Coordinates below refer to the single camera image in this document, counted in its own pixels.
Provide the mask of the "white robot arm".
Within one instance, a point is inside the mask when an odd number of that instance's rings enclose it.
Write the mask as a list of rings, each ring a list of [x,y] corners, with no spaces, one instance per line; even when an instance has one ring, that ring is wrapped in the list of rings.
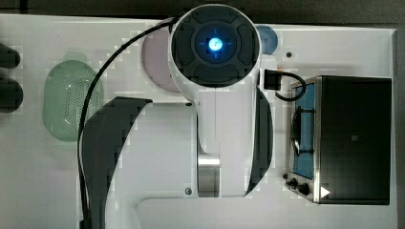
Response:
[[[185,104],[117,96],[80,129],[80,229],[140,229],[154,198],[241,198],[271,161],[261,40],[227,5],[167,22],[169,75]]]

